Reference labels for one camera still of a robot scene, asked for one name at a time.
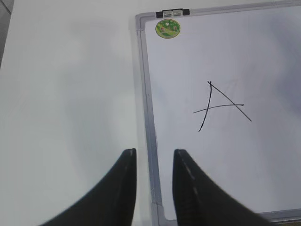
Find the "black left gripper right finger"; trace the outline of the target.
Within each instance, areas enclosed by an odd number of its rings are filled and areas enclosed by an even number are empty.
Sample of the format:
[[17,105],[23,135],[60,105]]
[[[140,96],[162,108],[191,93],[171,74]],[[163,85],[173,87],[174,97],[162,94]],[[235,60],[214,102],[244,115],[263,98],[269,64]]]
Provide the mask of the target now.
[[180,226],[270,226],[224,192],[184,149],[174,151],[173,200]]

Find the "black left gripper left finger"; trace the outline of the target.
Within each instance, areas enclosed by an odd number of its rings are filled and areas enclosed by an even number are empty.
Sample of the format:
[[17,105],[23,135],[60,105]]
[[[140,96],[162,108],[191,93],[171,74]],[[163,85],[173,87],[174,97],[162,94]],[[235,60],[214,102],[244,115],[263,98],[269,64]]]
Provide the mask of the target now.
[[136,201],[136,149],[126,149],[80,200],[46,226],[130,226]]

